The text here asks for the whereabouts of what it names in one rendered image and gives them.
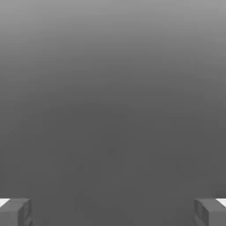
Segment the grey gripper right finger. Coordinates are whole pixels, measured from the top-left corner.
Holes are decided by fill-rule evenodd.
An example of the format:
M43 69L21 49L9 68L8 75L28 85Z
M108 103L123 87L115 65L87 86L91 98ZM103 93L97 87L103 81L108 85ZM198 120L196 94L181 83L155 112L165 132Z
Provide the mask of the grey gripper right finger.
M226 226L226 198L194 200L195 226Z

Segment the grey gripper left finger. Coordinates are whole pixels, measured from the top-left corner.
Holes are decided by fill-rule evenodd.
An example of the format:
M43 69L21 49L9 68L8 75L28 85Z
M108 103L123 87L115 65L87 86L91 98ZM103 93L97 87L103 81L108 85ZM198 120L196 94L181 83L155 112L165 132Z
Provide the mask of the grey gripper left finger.
M0 226L33 226L32 199L0 198Z

